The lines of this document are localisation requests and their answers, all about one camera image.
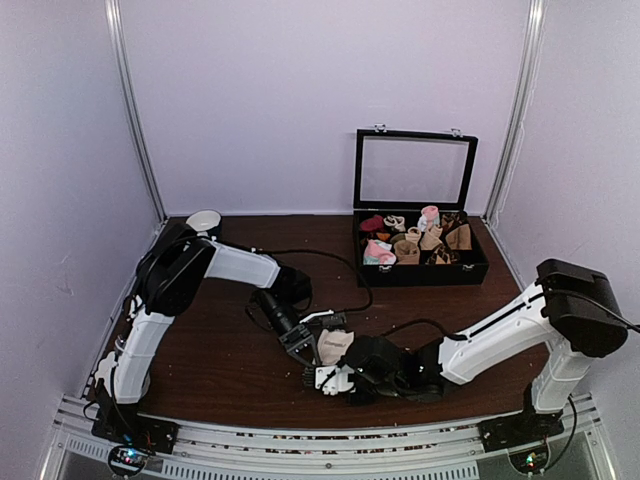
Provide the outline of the cream and brown sock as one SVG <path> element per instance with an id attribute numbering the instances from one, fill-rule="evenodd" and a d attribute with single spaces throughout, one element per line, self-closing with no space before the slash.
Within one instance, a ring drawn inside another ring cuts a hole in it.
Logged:
<path id="1" fill-rule="evenodd" d="M 353 341 L 353 332 L 323 329 L 317 340 L 320 364 L 322 366 L 336 365 Z"/>

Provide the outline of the tan brown ribbed sock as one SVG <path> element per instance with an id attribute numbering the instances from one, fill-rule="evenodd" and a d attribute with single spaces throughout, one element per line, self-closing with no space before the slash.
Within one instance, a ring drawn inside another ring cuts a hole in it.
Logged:
<path id="1" fill-rule="evenodd" d="M 445 240 L 452 250 L 471 251 L 472 235 L 470 225 L 465 223 L 452 229 L 446 235 Z"/>

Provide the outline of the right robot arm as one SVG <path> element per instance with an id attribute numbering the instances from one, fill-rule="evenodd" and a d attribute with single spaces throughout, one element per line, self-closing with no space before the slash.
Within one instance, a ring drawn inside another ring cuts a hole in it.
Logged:
<path id="1" fill-rule="evenodd" d="M 476 324 L 415 350 L 385 336 L 359 336 L 340 360 L 358 390 L 420 403 L 442 399 L 482 372 L 538 344 L 548 362 L 513 419 L 519 440 L 535 440 L 563 409 L 592 362 L 618 350 L 633 324 L 621 314 L 607 276 L 558 259 L 537 267 L 537 279 L 509 304 Z"/>

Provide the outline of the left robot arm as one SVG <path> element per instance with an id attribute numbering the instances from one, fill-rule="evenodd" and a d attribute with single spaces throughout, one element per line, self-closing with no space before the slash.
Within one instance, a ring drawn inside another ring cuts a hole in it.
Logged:
<path id="1" fill-rule="evenodd" d="M 138 415 L 122 405 L 137 403 L 156 350 L 174 319 L 189 309 L 206 278 L 252 285 L 278 303 L 293 306 L 312 296 L 308 275 L 278 263 L 271 256 L 220 243 L 186 224 L 165 232 L 136 268 L 127 313 L 128 326 L 114 351 L 100 361 L 95 380 L 117 406 L 103 420 L 123 444 L 144 433 Z"/>

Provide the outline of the pink mint rolled sock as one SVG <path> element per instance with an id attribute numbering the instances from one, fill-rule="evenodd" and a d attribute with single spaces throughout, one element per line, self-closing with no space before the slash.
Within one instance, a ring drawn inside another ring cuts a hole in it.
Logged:
<path id="1" fill-rule="evenodd" d="M 377 239 L 368 239 L 363 253 L 364 265 L 393 265 L 397 261 L 392 245 Z"/>

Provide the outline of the dark red rolled sock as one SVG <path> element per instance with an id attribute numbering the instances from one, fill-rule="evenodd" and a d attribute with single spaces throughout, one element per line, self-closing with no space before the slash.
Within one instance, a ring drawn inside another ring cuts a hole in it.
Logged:
<path id="1" fill-rule="evenodd" d="M 384 218 L 380 215 L 374 215 L 363 220 L 359 224 L 359 231 L 364 233 L 377 233 L 385 230 Z"/>

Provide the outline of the tan rolled sock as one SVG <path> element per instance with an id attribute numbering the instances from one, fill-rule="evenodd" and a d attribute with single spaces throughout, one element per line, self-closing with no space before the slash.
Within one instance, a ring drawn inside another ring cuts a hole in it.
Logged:
<path id="1" fill-rule="evenodd" d="M 411 227 L 406 232 L 398 233 L 390 239 L 398 265 L 419 264 L 420 248 L 418 243 L 421 236 L 422 232 L 417 227 Z"/>

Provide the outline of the brown diamond rolled sock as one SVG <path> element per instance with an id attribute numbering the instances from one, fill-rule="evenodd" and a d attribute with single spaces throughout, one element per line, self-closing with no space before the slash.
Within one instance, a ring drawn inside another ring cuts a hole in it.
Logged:
<path id="1" fill-rule="evenodd" d="M 427 258 L 427 265 L 453 265 L 460 261 L 458 252 L 450 249 L 448 246 L 441 244 L 438 248 L 431 252 Z"/>

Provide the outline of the cream brown rolled sock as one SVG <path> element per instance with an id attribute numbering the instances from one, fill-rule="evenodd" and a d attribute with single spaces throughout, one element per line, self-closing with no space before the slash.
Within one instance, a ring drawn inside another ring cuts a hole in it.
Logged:
<path id="1" fill-rule="evenodd" d="M 385 227 L 392 232 L 401 233 L 406 231 L 405 217 L 398 215 L 387 215 L 383 219 Z"/>

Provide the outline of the black storage box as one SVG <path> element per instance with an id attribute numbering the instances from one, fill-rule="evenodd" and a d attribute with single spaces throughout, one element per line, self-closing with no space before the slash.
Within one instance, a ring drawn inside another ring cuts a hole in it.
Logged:
<path id="1" fill-rule="evenodd" d="M 354 214 L 355 260 L 372 287 L 479 285 L 489 260 L 464 211 Z"/>

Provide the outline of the beige rolled sock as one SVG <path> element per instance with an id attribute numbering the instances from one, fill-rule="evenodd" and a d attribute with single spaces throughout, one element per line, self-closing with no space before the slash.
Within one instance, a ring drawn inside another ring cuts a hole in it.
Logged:
<path id="1" fill-rule="evenodd" d="M 441 235 L 443 229 L 438 225 L 432 225 L 427 228 L 419 241 L 419 247 L 423 251 L 433 251 L 437 249 L 441 244 Z"/>

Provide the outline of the dark bowl white inside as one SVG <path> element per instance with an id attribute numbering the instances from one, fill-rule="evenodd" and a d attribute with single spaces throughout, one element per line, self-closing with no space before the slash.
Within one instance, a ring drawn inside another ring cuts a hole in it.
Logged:
<path id="1" fill-rule="evenodd" d="M 200 210 L 190 215 L 186 224 L 198 234 L 217 237 L 221 232 L 222 216 L 216 210 Z"/>

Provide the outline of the right round circuit board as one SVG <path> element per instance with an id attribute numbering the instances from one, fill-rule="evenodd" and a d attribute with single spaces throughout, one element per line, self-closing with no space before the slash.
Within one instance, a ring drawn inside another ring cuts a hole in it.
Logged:
<path id="1" fill-rule="evenodd" d="M 550 460 L 549 448 L 544 445 L 511 451 L 508 455 L 511 467 L 518 473 L 533 476 L 544 470 Z"/>

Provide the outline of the round circuit board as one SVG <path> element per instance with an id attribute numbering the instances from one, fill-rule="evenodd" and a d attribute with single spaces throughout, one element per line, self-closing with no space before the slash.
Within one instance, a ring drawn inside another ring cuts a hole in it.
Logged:
<path id="1" fill-rule="evenodd" d="M 518 473 L 533 476 L 544 470 L 550 460 L 549 448 L 544 445 L 511 451 L 508 455 L 511 467 Z"/>
<path id="2" fill-rule="evenodd" d="M 107 466 L 113 474 L 129 478 L 139 474 L 147 465 L 151 454 L 127 445 L 113 447 L 107 456 Z"/>

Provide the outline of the pink white rolled sock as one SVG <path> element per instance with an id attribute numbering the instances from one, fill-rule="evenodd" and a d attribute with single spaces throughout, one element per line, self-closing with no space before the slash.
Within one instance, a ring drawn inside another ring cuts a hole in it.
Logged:
<path id="1" fill-rule="evenodd" d="M 421 210 L 417 228 L 421 232 L 426 232 L 433 227 L 440 227 L 440 212 L 437 206 L 428 205 Z"/>

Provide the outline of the brown argyle rolled sock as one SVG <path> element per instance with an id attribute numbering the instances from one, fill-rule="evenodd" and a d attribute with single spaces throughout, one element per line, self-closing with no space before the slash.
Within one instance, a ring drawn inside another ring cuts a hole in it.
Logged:
<path id="1" fill-rule="evenodd" d="M 459 228 L 467 222 L 467 213 L 465 211 L 448 212 L 441 215 L 440 226 L 443 232 L 449 232 Z"/>

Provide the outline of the black glass box lid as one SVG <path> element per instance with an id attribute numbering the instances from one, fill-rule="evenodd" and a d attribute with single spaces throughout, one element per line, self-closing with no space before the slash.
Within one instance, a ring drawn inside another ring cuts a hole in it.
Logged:
<path id="1" fill-rule="evenodd" d="M 466 207 L 479 140 L 458 131 L 359 129 L 353 208 L 418 211 Z"/>

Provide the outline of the left round circuit board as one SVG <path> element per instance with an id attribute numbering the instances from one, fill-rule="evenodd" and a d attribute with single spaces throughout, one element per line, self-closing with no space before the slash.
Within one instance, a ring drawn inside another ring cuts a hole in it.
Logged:
<path id="1" fill-rule="evenodd" d="M 107 466 L 113 474 L 129 478 L 139 474 L 147 465 L 151 454 L 127 445 L 113 447 L 107 456 Z"/>

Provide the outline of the front aluminium rail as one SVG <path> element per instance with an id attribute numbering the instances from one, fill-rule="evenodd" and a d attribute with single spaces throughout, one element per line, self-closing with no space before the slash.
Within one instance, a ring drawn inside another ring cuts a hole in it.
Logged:
<path id="1" fill-rule="evenodd" d="M 170 454 L 158 452 L 137 478 L 159 479 L 621 479 L 590 395 L 574 397 L 577 425 L 569 449 L 544 475 L 511 464 L 513 450 L 487 451 L 485 418 L 351 430 L 286 430 L 177 421 Z M 85 401 L 63 396 L 37 479 L 72 478 L 71 460 L 91 459 L 90 478 L 116 479 L 106 460 L 113 443 L 91 435 Z M 78 475 L 75 478 L 87 478 Z"/>

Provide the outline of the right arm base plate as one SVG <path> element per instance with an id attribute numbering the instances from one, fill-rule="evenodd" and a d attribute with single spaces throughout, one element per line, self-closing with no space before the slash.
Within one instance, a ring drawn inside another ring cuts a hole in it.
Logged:
<path id="1" fill-rule="evenodd" d="M 486 452 L 542 441 L 564 432 L 559 414 L 525 412 L 484 420 L 477 427 Z"/>

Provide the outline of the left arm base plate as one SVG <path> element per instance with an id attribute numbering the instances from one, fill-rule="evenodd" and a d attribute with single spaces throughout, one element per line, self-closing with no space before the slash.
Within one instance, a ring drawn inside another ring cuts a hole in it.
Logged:
<path id="1" fill-rule="evenodd" d="M 133 446 L 152 453 L 171 454 L 177 439 L 177 423 L 148 417 L 136 417 L 130 426 L 119 417 L 98 418 L 91 433 L 118 444 Z"/>

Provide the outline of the right aluminium frame post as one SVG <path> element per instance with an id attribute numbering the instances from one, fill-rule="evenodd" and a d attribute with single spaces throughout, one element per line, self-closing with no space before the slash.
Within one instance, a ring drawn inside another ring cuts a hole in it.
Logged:
<path id="1" fill-rule="evenodd" d="M 533 0 L 529 2 L 528 20 L 515 96 L 498 169 L 484 215 L 485 222 L 492 227 L 498 225 L 499 214 L 504 209 L 513 170 L 517 163 L 522 136 L 524 135 L 524 120 L 534 90 L 539 63 L 546 7 L 547 1 Z"/>

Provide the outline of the aluminium frame post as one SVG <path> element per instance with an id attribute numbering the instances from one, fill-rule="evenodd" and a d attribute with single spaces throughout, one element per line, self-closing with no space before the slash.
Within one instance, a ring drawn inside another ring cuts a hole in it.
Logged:
<path id="1" fill-rule="evenodd" d="M 115 62 L 124 98 L 127 122 L 136 153 L 136 158 L 138 160 L 143 182 L 149 194 L 155 215 L 159 222 L 164 222 L 167 220 L 167 213 L 161 199 L 157 179 L 151 164 L 151 159 L 143 132 L 141 116 L 135 97 L 134 85 L 126 49 L 124 28 L 122 23 L 121 2 L 118 0 L 105 0 L 104 5 L 108 30 L 114 50 Z"/>
<path id="2" fill-rule="evenodd" d="M 524 120 L 534 90 L 539 63 L 546 7 L 547 1 L 533 0 L 529 2 L 528 20 L 515 96 L 498 169 L 484 215 L 485 222 L 492 227 L 498 225 L 499 214 L 504 209 L 513 170 L 517 163 L 522 136 L 524 135 Z"/>

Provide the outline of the left aluminium frame post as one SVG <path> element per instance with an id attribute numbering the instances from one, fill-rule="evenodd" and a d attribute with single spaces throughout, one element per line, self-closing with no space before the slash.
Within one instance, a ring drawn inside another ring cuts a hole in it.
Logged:
<path id="1" fill-rule="evenodd" d="M 167 213 L 161 199 L 157 179 L 151 164 L 151 159 L 143 132 L 141 116 L 135 97 L 134 85 L 126 49 L 124 28 L 122 23 L 121 2 L 118 0 L 105 0 L 104 5 L 108 30 L 114 50 L 115 62 L 124 98 L 127 122 L 136 153 L 136 158 L 138 160 L 143 182 L 149 194 L 155 215 L 159 222 L 164 222 L 167 220 Z"/>

